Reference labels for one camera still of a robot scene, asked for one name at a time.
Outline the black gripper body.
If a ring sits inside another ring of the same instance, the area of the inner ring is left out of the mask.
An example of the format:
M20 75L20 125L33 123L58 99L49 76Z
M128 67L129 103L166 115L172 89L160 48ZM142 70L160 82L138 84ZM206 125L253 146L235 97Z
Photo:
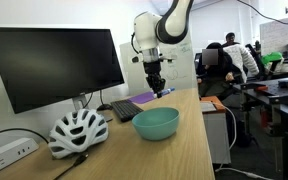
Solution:
M160 75L161 64L159 61L144 62L144 71L147 74L146 80L151 88L163 88L166 80Z

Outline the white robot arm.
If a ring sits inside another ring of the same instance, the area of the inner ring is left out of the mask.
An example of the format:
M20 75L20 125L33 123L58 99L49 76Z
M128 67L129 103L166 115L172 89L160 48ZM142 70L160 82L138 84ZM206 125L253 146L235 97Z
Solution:
M173 0L171 7L162 15L143 12L134 19L134 35L142 56L146 81L154 94L160 98L166 80L161 77L158 45L177 44L181 42L187 32L189 13L194 0Z

